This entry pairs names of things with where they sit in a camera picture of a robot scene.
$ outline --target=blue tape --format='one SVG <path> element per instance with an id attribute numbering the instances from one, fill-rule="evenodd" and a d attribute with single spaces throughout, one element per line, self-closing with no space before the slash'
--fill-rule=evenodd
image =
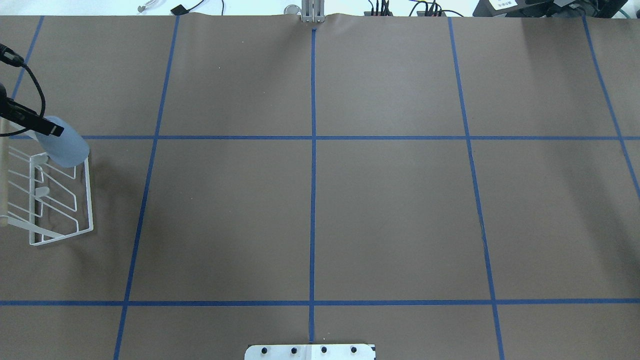
<path id="1" fill-rule="evenodd" d="M 123 306 L 124 301 L 0 300 L 0 306 Z M 470 300 L 130 300 L 127 307 L 260 307 L 260 306 L 490 306 L 490 305 L 640 304 L 640 298 L 470 299 Z"/>
<path id="2" fill-rule="evenodd" d="M 315 340 L 316 311 L 316 29 L 311 30 L 311 209 L 309 231 L 309 343 Z"/>
<path id="3" fill-rule="evenodd" d="M 153 140 L 154 135 L 84 135 L 85 140 Z M 526 136 L 526 135 L 471 135 L 471 140 L 576 140 L 601 141 L 620 140 L 617 136 Z M 640 140 L 640 136 L 623 136 L 625 140 Z M 26 135 L 12 139 L 27 140 Z M 159 135 L 158 140 L 466 140 L 458 135 Z"/>
<path id="4" fill-rule="evenodd" d="M 484 265 L 486 268 L 486 276 L 489 282 L 489 294 L 491 295 L 491 300 L 493 302 L 493 324 L 495 326 L 495 337 L 498 344 L 498 353 L 500 355 L 500 360 L 504 360 L 504 349 L 502 346 L 502 331 L 500 329 L 500 318 L 498 314 L 498 306 L 495 303 L 495 288 L 493 286 L 493 274 L 491 270 L 491 259 L 489 257 L 489 246 L 486 241 L 486 229 L 484 228 L 484 216 L 482 212 L 482 203 L 480 201 L 480 191 L 477 183 L 476 176 L 476 164 L 474 162 L 474 154 L 473 149 L 471 148 L 471 136 L 469 133 L 469 124 L 467 121 L 467 109 L 465 107 L 465 97 L 462 91 L 462 81 L 460 79 L 460 66 L 458 64 L 458 53 L 456 51 L 456 40 L 453 33 L 453 23 L 451 22 L 451 18 L 447 18 L 449 22 L 449 36 L 451 37 L 451 51 L 453 53 L 453 64 L 456 69 L 456 81 L 458 83 L 458 97 L 460 98 L 460 110 L 462 112 L 462 122 L 465 126 L 465 136 L 467 137 L 467 152 L 469 156 L 469 165 L 471 167 L 471 178 L 474 184 L 474 193 L 476 195 L 476 209 L 478 212 L 478 219 L 480 221 L 480 230 L 482 232 L 482 242 L 484 247 Z"/>
<path id="5" fill-rule="evenodd" d="M 27 56 L 24 58 L 24 63 L 29 63 L 29 59 L 31 59 L 31 54 L 33 53 L 33 48 L 36 46 L 36 41 L 38 40 L 38 35 L 40 34 L 40 29 L 42 29 L 42 23 L 44 22 L 44 16 L 40 17 L 38 21 L 38 26 L 36 26 L 36 31 L 33 33 L 33 39 L 31 39 L 31 45 L 29 46 L 29 51 L 27 52 Z M 13 93 L 11 94 L 11 98 L 15 99 L 18 95 L 18 88 L 22 83 L 22 77 L 24 76 L 24 67 L 20 68 L 20 74 L 18 75 L 18 80 L 15 82 L 15 87 L 13 88 Z"/>
<path id="6" fill-rule="evenodd" d="M 0 306 L 122 306 L 123 301 L 0 300 Z"/>
<path id="7" fill-rule="evenodd" d="M 131 254 L 131 264 L 129 265 L 129 276 L 127 278 L 127 287 L 125 289 L 124 304 L 122 305 L 122 314 L 120 315 L 120 325 L 118 326 L 118 337 L 116 339 L 116 346 L 113 352 L 114 360 L 118 360 L 118 358 L 120 357 L 120 345 L 122 344 L 122 334 L 124 333 L 124 325 L 127 319 L 127 307 L 129 303 L 129 296 L 131 295 L 131 284 L 133 283 L 133 274 L 136 268 L 136 258 L 138 256 L 138 245 L 140 244 L 140 234 L 142 233 L 142 224 L 145 218 L 145 210 L 147 208 L 149 185 L 151 184 L 151 175 L 153 173 L 154 162 L 156 159 L 156 149 L 157 149 L 158 137 L 160 134 L 160 126 L 162 124 L 162 115 L 164 111 L 164 100 L 166 98 L 166 89 L 169 85 L 169 76 L 171 74 L 171 64 L 173 61 L 173 51 L 175 49 L 175 41 L 178 35 L 179 24 L 180 24 L 180 17 L 176 16 L 175 24 L 173 25 L 173 37 L 171 40 L 171 49 L 169 50 L 169 60 L 167 61 L 166 72 L 164 75 L 164 85 L 162 89 L 162 96 L 160 98 L 160 107 L 158 109 L 154 143 L 151 146 L 151 155 L 149 158 L 149 166 L 147 169 L 147 179 L 145 181 L 145 189 L 142 195 L 142 203 L 140 205 L 140 215 L 138 217 L 138 227 L 136 229 L 136 238 L 133 243 L 133 252 Z"/>
<path id="8" fill-rule="evenodd" d="M 622 137 L 622 131 L 620 131 L 620 125 L 618 124 L 616 113 L 615 111 L 613 111 L 613 105 L 611 104 L 611 98 L 609 97 L 609 92 L 607 91 L 607 87 L 604 84 L 604 78 L 602 77 L 602 73 L 600 72 L 600 66 L 598 64 L 598 59 L 596 58 L 596 52 L 593 49 L 593 42 L 591 41 L 591 33 L 589 32 L 589 25 L 587 25 L 587 18 L 584 16 L 582 17 L 582 25 L 584 25 L 584 33 L 587 36 L 587 42 L 589 43 L 589 50 L 591 51 L 593 66 L 596 69 L 596 74 L 598 75 L 600 87 L 602 88 L 604 99 L 606 100 L 607 107 L 609 108 L 609 114 L 611 115 L 613 126 L 616 128 L 616 133 L 618 134 L 618 139 L 620 140 L 620 147 L 622 148 L 622 153 L 625 156 L 625 161 L 627 162 L 627 167 L 629 169 L 629 173 L 631 174 L 631 180 L 633 181 L 634 187 L 636 188 L 636 195 L 638 196 L 638 199 L 640 199 L 640 185 L 638 185 L 636 172 L 634 171 L 634 167 L 631 164 L 631 159 L 629 158 L 627 146 L 625 145 L 625 139 L 624 137 Z"/>

